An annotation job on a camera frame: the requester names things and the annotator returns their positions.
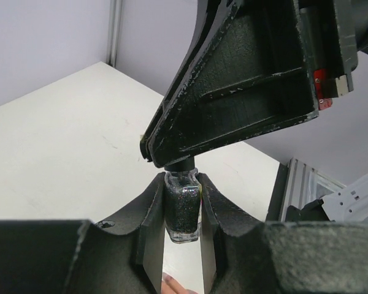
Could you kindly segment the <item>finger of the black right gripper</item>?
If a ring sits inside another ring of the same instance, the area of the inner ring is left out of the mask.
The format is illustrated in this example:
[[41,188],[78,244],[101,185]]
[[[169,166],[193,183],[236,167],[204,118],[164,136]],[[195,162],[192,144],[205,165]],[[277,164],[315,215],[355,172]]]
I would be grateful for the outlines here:
[[164,108],[167,107],[171,99],[179,93],[182,84],[190,78],[193,67],[199,59],[198,54],[207,48],[216,32],[223,25],[224,20],[229,17],[229,14],[237,13],[240,6],[242,6],[242,1],[197,2],[196,22],[188,52],[166,95],[154,114],[153,119],[140,140],[141,154],[148,162],[152,161],[148,143],[160,119],[163,117]]

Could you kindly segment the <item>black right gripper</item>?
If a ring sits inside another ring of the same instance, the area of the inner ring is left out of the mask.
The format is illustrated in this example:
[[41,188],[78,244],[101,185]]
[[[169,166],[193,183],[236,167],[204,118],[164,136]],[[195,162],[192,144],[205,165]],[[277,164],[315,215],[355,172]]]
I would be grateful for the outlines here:
[[304,123],[352,92],[350,1],[242,1],[198,57],[148,143],[156,167]]

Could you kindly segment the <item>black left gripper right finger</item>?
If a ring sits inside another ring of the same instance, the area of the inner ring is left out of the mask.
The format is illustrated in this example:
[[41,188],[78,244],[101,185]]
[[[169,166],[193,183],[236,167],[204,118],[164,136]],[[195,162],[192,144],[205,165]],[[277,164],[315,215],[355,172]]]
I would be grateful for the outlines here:
[[261,222],[199,181],[206,293],[368,293],[368,224]]

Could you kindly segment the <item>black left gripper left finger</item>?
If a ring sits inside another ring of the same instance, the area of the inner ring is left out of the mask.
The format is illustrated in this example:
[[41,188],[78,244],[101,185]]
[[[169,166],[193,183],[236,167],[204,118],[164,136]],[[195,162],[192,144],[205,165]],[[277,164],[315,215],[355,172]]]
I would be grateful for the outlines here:
[[105,219],[0,220],[0,293],[159,293],[164,174]]

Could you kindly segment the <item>glitter nail polish bottle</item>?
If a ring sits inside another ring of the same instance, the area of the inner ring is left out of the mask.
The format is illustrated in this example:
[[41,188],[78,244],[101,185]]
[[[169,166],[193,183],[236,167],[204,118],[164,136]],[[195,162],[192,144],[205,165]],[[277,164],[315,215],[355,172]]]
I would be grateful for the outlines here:
[[196,168],[167,171],[164,176],[164,218],[173,243],[197,241],[200,235],[202,185]]

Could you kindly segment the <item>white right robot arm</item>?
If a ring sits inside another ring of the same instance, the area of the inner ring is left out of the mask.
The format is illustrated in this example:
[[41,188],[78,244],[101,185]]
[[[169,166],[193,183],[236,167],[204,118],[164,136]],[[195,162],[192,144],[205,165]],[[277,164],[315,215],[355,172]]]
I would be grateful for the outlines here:
[[199,1],[190,48],[141,141],[163,168],[318,117],[352,92],[368,1]]

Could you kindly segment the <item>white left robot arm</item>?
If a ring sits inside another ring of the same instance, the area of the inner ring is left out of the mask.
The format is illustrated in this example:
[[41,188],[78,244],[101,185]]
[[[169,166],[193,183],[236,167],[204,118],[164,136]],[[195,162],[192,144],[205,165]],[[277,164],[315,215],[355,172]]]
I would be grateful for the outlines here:
[[[207,293],[368,293],[368,175],[260,222],[205,174],[201,254]],[[0,293],[158,293],[164,173],[122,209],[88,220],[0,220]]]

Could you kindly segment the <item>person's left hand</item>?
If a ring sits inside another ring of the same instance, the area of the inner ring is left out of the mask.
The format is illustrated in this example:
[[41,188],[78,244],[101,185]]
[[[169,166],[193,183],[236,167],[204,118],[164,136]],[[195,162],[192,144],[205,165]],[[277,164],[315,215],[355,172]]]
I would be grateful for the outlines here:
[[163,273],[161,281],[161,294],[187,294],[188,291],[172,276]]

